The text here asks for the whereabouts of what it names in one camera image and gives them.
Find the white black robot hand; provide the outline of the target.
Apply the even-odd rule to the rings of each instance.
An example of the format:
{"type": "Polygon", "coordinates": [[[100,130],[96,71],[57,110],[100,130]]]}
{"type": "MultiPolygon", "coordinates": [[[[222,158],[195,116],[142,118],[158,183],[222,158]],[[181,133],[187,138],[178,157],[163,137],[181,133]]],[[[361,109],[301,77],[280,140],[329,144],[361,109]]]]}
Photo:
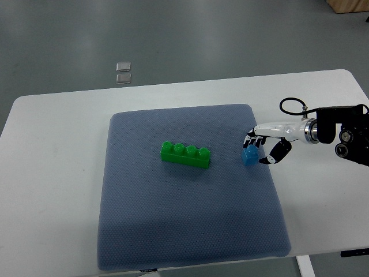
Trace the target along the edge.
{"type": "Polygon", "coordinates": [[[243,148],[249,145],[256,148],[265,144],[269,138],[279,139],[269,155],[261,158],[261,164],[276,164],[282,161],[292,149],[293,141],[318,144],[317,120],[304,118],[298,122],[269,122],[253,127],[245,136],[243,148]]]}

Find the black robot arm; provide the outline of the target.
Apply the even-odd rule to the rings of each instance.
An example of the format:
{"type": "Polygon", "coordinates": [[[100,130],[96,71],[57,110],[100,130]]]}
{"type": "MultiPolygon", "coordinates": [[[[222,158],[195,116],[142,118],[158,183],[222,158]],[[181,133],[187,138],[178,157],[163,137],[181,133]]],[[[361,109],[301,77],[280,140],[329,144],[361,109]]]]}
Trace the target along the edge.
{"type": "Polygon", "coordinates": [[[331,144],[336,136],[338,157],[368,166],[368,107],[323,107],[316,110],[317,138],[322,144],[331,144]]]}

